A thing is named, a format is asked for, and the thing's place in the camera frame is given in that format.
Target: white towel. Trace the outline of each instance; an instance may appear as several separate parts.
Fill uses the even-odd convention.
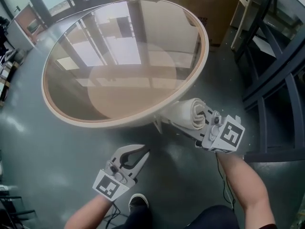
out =
[[[162,121],[185,127],[191,130],[200,130],[205,125],[203,110],[205,103],[199,98],[177,101],[161,112]]]

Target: chair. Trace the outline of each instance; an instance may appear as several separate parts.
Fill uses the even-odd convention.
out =
[[[36,215],[36,212],[33,209],[16,211],[15,206],[12,202],[12,200],[14,199],[21,199],[22,202],[22,198],[20,196],[0,196],[0,201],[2,204],[2,208],[1,208],[2,214],[7,215],[5,221],[6,223],[10,223],[10,225],[6,225],[6,226],[12,226],[14,229],[17,229],[18,227],[16,226],[16,224],[23,226],[22,221],[28,220],[28,218],[25,217],[21,218],[20,216],[24,216],[31,213],[34,213]]]

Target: white shoe sole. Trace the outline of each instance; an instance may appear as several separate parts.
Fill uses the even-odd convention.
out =
[[[149,204],[148,204],[147,198],[142,193],[135,193],[134,195],[132,195],[132,197],[130,198],[129,203],[128,203],[129,212],[130,212],[130,206],[129,205],[130,205],[130,202],[132,201],[132,199],[134,197],[141,197],[141,198],[143,198],[145,203],[146,203],[146,205],[147,205],[147,208],[149,208]]]

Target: sneaker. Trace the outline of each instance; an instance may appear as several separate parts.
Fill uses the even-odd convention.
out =
[[[137,206],[147,206],[149,208],[147,198],[141,193],[135,193],[129,200],[129,212]]]

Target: concrete floor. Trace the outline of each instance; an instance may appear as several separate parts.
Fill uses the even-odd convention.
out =
[[[128,214],[133,193],[150,202],[154,228],[177,229],[188,225],[203,209],[226,204],[215,154],[196,149],[194,143],[172,130],[160,135],[153,125],[122,129],[87,129],[56,118],[41,94],[44,63],[63,32],[82,14],[49,29],[17,70],[5,106],[0,112],[0,147],[3,183],[14,186],[27,209],[35,209],[39,222],[32,228],[63,228],[67,219],[96,195],[92,189],[98,171],[114,151],[128,144],[146,144],[151,155],[138,175],[138,183],[116,205]],[[199,97],[224,115],[239,115],[246,128],[239,153],[258,147],[258,123],[243,109],[243,82],[233,60],[229,30],[218,52],[185,98]],[[305,191],[304,162],[255,164],[267,184],[279,229],[292,223]],[[240,227],[244,214],[236,205]],[[115,220],[119,224],[123,218]]]

